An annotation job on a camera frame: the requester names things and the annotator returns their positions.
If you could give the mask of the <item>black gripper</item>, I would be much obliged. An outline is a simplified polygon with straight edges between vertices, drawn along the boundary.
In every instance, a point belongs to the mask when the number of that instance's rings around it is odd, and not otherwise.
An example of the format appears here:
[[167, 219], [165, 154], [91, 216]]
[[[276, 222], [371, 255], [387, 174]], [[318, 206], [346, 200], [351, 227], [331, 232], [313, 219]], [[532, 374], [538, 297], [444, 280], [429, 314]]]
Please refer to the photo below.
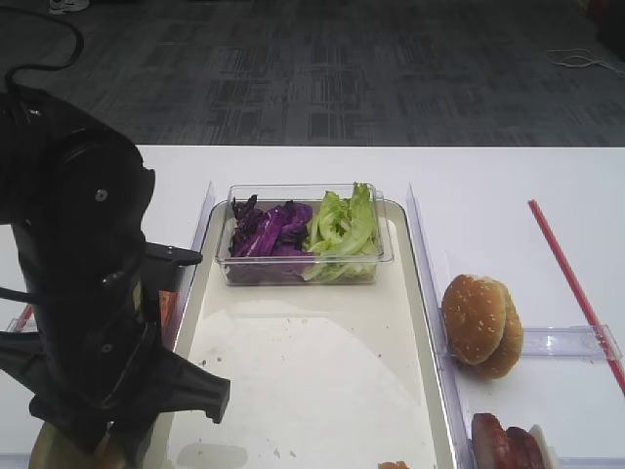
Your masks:
[[[176, 267], [203, 260], [200, 252], [152, 242], [146, 258]], [[160, 275], [144, 275], [117, 299], [2, 289], [2, 298], [34, 310], [36, 331], [1, 335], [1, 369], [33, 393], [30, 413], [87, 451], [109, 432], [125, 454], [146, 452], [163, 412], [202, 410], [221, 424], [230, 381], [162, 345], [159, 300], [168, 288]]]

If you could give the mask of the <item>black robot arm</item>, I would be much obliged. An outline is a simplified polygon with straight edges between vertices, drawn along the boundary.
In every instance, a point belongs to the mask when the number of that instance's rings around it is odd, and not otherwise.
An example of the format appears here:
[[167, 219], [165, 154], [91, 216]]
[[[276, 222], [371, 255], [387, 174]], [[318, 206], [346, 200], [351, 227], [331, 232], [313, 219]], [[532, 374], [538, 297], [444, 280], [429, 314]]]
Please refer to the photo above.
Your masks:
[[121, 133], [6, 71], [1, 96], [1, 221], [11, 227], [33, 332], [1, 336], [1, 368], [30, 413], [94, 451], [111, 438], [139, 464], [156, 418], [200, 410], [220, 423], [230, 383], [175, 354], [161, 292], [194, 250], [146, 240], [155, 174]]

